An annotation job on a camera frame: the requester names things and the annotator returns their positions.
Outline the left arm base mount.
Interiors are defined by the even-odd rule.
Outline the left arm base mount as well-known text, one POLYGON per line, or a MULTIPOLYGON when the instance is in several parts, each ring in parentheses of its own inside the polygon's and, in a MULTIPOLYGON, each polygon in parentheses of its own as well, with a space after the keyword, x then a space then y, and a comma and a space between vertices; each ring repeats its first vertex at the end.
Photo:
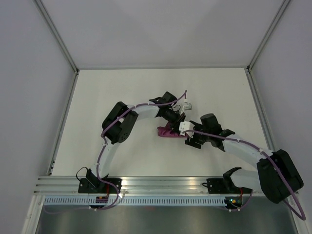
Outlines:
POLYGON ((117 192, 120 191, 122 187, 122 179, 121 178, 106 178, 106 182, 110 183, 102 183, 98 182, 95 185, 92 185, 91 182, 88 181, 87 178, 82 178, 79 183, 78 193, 79 194, 106 194, 107 195, 116 195, 117 192))

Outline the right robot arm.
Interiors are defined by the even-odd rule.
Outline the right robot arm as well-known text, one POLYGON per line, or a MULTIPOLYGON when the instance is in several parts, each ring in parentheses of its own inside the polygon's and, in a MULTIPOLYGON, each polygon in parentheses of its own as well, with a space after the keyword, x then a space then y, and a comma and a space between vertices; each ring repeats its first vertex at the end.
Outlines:
POLYGON ((200 149, 209 142, 219 150, 237 156, 254 167, 253 171, 234 167, 223 174, 222 186, 234 193, 240 188, 261 192, 275 203, 283 201, 304 186, 304 182, 290 155, 284 150, 263 149, 242 139, 234 131, 223 129, 214 114, 206 114, 201 122, 180 123, 186 145, 200 149))

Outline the purple cloth napkin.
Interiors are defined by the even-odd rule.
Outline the purple cloth napkin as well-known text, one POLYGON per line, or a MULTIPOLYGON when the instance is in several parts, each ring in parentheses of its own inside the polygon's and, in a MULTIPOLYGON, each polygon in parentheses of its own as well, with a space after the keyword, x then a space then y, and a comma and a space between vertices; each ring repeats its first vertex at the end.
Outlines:
POLYGON ((182 136, 179 133, 174 132, 170 128, 169 122, 167 122, 167 124, 165 126, 157 127, 157 135, 159 137, 165 137, 165 138, 185 138, 185 136, 182 136))

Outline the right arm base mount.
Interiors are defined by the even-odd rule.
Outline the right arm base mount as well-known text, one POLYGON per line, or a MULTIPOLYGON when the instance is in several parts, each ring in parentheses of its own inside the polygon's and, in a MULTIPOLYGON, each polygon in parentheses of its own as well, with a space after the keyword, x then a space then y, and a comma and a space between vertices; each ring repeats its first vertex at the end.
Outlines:
POLYGON ((231 182, 228 183, 223 178, 208 178, 201 185, 208 189, 209 194, 234 195, 235 198, 230 197, 225 199, 227 207, 232 205, 235 208, 240 208, 243 205, 243 196, 250 195, 252 192, 251 189, 237 187, 231 182))

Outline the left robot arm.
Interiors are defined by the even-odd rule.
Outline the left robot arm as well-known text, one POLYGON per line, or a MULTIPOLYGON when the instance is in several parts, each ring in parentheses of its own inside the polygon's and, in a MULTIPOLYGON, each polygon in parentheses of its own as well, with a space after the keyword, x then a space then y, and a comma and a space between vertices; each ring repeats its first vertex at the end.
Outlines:
POLYGON ((159 137, 181 138, 180 123, 185 120, 185 113, 174 110, 174 106, 181 99, 186 98, 187 92, 176 98, 169 92, 162 97, 156 97, 146 103, 126 105, 118 102, 102 123, 101 137, 104 140, 103 148, 96 163, 87 169, 86 176, 79 180, 79 193, 100 194, 108 193, 110 188, 115 188, 119 193, 120 179, 109 179, 108 170, 112 159, 120 146, 129 136, 136 122, 161 117, 167 121, 164 127, 157 128, 159 137))

